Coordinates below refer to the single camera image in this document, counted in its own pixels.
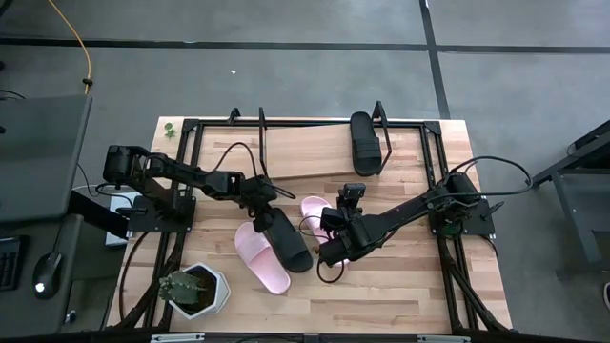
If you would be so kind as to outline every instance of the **concrete floor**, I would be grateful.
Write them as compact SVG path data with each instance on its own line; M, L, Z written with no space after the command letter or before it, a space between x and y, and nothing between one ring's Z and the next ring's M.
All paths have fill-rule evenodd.
M425 44L417 0L57 0L89 39ZM602 0L430 0L438 44L530 47L610 45ZM71 38L44 2L21 0L0 36ZM81 155L102 182L110 144L151 144L162 115L349 116L382 100L394 118L438 119L426 51L91 49L93 108ZM0 46L0 88L27 97L82 91L78 48ZM465 119L475 155L515 159L531 173L562 158L575 138L608 120L610 54L440 53L451 118ZM478 165L487 191L522 177ZM551 185L502 199L495 215L510 313L524 333L610 339L601 286L610 274L558 281L579 259Z

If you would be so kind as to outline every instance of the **keyboard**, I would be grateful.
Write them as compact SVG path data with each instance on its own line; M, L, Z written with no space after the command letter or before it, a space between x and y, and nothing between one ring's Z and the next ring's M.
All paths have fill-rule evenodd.
M26 236L0 238L0 292L17 288Z

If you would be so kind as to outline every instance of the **succulent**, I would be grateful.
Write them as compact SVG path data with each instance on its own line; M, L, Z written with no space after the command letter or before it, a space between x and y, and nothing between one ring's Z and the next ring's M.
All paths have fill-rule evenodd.
M172 138L175 136L175 129L173 128L173 124L172 123L167 123L165 124L165 126L163 127L165 129L165 136L168 138Z
M201 282L200 278L186 272L172 272L159 279L159 296L163 300L173 300L178 304L196 304L199 301L199 292L206 290L201 287Z

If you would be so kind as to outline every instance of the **black robotic arm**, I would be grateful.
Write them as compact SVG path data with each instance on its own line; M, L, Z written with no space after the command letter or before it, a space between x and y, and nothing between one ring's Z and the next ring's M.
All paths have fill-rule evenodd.
M346 184L339 191L337 209L322 212L321 228L332 238L320 244L318 253L328 266L358 260L380 248L400 227L431 212L441 217L447 232L454 231L481 200L476 195L453 195L478 192L463 172L452 173L426 193L382 214L362 215L357 202L364 192L364 184Z
M181 190L166 189L154 179L163 177L195 187L214 200L234 201L248 209L258 232L271 225L265 213L270 201L277 199L276 187L266 175L246 178L240 171L203 171L171 159L164 153L149 152L141 147L110 146L103 176L109 184L129 186L152 203L163 217L192 218L193 200L180 196Z

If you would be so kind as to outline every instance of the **potted plant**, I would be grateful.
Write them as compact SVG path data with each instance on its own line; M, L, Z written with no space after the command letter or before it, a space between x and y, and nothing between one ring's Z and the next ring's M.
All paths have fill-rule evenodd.
M225 275L203 263L172 272L160 278L159 283L159 296L187 319L203 313L218 313L231 295Z

